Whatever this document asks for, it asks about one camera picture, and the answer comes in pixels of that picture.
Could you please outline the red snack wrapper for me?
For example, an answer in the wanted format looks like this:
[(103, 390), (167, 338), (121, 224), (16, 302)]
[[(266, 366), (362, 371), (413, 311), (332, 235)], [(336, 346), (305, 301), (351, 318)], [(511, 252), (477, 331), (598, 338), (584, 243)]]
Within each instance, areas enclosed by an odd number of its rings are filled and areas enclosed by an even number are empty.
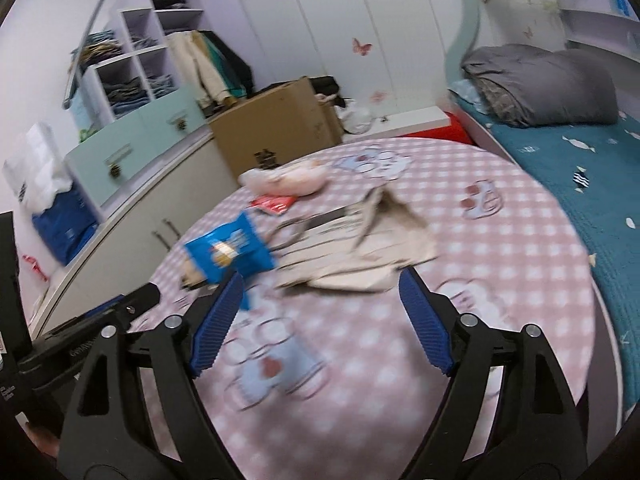
[(262, 195), (250, 202), (250, 208), (268, 216), (280, 217), (297, 202), (296, 196)]

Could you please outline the pink plastic bag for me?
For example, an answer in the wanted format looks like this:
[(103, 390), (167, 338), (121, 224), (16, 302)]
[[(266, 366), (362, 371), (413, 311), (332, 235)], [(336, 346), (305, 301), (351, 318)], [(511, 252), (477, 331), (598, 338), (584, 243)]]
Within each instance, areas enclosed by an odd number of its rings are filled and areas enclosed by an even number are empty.
[(320, 191), (329, 181), (329, 168), (315, 159), (276, 169), (250, 169), (239, 184), (255, 195), (303, 197)]

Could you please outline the white wardrobe doors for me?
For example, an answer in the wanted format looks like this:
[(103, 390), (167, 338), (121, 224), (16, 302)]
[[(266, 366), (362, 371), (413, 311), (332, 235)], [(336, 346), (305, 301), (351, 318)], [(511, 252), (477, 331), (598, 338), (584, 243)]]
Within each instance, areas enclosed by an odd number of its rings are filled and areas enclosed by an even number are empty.
[(462, 0), (240, 0), (274, 79), (329, 75), (378, 116), (448, 105)]

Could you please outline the white open shelf unit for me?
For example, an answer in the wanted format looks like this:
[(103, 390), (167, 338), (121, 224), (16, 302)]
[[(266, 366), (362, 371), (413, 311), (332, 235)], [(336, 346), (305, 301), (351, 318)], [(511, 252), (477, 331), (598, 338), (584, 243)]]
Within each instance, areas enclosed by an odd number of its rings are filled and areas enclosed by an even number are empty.
[(149, 102), (183, 87), (167, 37), (204, 21), (196, 0), (99, 0), (72, 52), (64, 110), (85, 112), (102, 127), (132, 111), (109, 98), (106, 86), (137, 79)]

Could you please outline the large cardboard box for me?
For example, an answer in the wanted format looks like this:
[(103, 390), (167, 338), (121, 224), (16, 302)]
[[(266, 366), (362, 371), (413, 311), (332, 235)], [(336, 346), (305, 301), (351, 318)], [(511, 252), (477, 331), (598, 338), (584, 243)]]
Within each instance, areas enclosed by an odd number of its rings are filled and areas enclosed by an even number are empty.
[(333, 148), (343, 137), (333, 106), (320, 102), (307, 77), (235, 105), (211, 119), (209, 128), (235, 177)]

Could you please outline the blue shopping bag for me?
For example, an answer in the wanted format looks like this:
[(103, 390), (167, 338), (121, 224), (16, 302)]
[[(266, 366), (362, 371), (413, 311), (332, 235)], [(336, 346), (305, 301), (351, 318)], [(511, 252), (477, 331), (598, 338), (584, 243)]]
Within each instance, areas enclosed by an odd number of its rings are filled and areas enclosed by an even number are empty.
[(32, 224), (53, 258), (67, 266), (96, 234), (99, 220), (73, 185), (69, 191), (56, 194), (50, 208), (33, 214)]

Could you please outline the teal bed frame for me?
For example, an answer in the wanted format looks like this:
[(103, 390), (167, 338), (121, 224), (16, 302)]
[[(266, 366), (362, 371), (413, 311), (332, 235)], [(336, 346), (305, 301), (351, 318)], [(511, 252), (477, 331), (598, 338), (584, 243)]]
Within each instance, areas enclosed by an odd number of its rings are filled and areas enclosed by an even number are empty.
[(461, 64), (473, 49), (480, 30), (480, 4), (478, 0), (461, 0), (462, 18), (450, 48), (445, 55), (447, 84), (462, 78)]

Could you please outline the white red plastic bag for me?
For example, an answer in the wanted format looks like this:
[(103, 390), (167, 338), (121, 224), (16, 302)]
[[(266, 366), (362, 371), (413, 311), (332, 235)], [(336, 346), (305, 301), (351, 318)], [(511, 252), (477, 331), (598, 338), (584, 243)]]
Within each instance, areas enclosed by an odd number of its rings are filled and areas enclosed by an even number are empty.
[(32, 272), (32, 274), (34, 274), (35, 277), (38, 278), (38, 280), (42, 281), (43, 283), (47, 283), (48, 281), (50, 281), (49, 275), (42, 270), (39, 261), (35, 257), (23, 254), (21, 252), (20, 258), (29, 268), (29, 271)]

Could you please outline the grey folded blanket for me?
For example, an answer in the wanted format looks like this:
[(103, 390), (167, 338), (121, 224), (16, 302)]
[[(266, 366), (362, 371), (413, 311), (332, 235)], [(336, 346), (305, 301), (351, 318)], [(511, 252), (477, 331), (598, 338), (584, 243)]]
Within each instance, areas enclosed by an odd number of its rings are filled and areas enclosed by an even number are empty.
[(482, 47), (463, 59), (461, 69), (491, 116), (510, 127), (617, 122), (612, 76), (584, 51), (552, 52), (526, 44)]

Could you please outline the hanging clothes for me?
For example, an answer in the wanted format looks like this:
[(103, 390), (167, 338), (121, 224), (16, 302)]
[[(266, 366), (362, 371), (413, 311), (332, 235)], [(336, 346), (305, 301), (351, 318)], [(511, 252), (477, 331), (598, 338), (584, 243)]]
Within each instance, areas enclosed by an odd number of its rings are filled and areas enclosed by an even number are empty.
[(205, 32), (172, 32), (166, 44), (181, 80), (203, 112), (232, 107), (250, 96), (250, 68), (233, 52), (222, 52)]

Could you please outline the blue snack packet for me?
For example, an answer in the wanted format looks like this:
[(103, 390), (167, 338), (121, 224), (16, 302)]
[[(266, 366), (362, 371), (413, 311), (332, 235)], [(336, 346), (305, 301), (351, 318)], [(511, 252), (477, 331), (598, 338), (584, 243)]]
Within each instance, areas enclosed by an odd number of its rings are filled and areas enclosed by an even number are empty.
[(184, 247), (206, 281), (219, 284), (230, 269), (242, 278), (271, 271), (276, 266), (266, 244), (254, 230), (246, 212), (190, 240)]

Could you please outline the white low cabinet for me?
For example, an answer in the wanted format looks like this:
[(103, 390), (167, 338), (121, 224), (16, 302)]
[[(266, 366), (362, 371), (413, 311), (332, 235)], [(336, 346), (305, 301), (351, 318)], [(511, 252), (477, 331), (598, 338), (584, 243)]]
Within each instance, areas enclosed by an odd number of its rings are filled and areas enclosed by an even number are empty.
[(186, 231), (238, 188), (208, 130), (153, 168), (134, 181), (137, 188), (78, 257), (53, 275), (29, 324), (34, 338), (149, 281)]

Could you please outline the mint drawer unit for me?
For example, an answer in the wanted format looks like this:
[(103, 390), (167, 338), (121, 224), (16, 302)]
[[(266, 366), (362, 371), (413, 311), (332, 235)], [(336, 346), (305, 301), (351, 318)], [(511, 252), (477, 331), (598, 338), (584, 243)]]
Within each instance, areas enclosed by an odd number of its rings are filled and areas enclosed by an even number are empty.
[(105, 126), (66, 155), (86, 195), (104, 206), (131, 178), (206, 124), (187, 88), (154, 100)]

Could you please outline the teal bed sheet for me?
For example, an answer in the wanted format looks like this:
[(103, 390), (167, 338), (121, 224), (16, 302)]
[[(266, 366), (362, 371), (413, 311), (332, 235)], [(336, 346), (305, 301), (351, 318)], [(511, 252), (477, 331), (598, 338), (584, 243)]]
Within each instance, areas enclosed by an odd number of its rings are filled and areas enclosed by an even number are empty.
[(554, 195), (588, 249), (620, 350), (623, 410), (639, 402), (639, 116), (613, 125), (510, 127), (467, 81), (452, 98)]

